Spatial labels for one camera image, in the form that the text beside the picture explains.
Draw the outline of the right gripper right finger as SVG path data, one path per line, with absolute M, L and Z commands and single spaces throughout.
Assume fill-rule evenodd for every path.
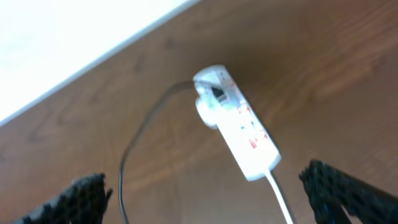
M 317 224 L 397 224 L 397 197 L 334 167 L 313 159 L 299 179 L 308 196 Z

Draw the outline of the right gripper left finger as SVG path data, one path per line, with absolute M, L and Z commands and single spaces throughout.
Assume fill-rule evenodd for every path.
M 59 195 L 13 224 L 101 224 L 112 189 L 105 189 L 105 174 L 74 180 Z

